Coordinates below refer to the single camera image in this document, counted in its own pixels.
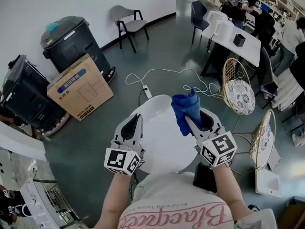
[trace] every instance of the person in white shirt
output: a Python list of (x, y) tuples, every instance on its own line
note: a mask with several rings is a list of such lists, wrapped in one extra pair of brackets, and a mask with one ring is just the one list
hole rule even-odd
[(283, 27), (280, 52), (271, 62), (276, 76), (283, 73), (294, 60), (296, 46), (305, 41), (304, 32), (305, 18), (299, 18), (296, 23), (294, 21), (287, 21)]
[(230, 168), (213, 168), (217, 196), (193, 186), (194, 173), (151, 174), (128, 206), (130, 176), (115, 174), (97, 229), (276, 229), (271, 209), (252, 212)]

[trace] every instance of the blue label on box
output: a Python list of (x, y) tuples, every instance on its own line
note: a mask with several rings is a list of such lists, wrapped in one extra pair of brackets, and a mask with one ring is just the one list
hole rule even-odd
[(57, 89), (57, 92), (59, 94), (63, 93), (69, 86), (73, 84), (73, 82), (80, 79), (83, 75), (86, 74), (86, 69), (81, 69), (78, 71), (73, 77), (71, 77), (69, 80), (67, 80), (60, 88)]

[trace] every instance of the white box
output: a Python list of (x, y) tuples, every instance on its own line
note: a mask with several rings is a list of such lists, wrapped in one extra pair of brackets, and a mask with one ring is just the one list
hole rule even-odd
[(200, 155), (213, 167), (231, 160), (236, 150), (237, 144), (231, 132), (206, 140), (200, 145)]
[(140, 160), (137, 152), (106, 148), (104, 167), (113, 173), (131, 176)]

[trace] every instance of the black device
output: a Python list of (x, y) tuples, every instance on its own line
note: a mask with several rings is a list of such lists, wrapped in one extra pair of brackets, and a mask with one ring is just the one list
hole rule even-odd
[(113, 69), (94, 39), (89, 23), (83, 17), (68, 16), (56, 23), (58, 26), (55, 29), (44, 32), (40, 44), (43, 55), (52, 61), (59, 73), (89, 54), (105, 78), (112, 74)]
[(246, 41), (246, 38), (242, 34), (236, 34), (233, 43), (237, 47), (242, 47), (244, 45), (244, 41)]
[(36, 129), (48, 131), (66, 113), (47, 96), (48, 84), (26, 55), (19, 55), (9, 63), (2, 85), (1, 106)]
[(213, 193), (217, 192), (213, 170), (202, 162), (196, 167), (193, 185)]

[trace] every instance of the white skirt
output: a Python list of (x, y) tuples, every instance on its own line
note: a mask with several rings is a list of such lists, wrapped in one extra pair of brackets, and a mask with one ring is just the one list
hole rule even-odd
[(303, 92), (303, 88), (296, 81), (288, 68), (278, 76), (277, 97), (272, 101), (273, 108), (283, 111)]

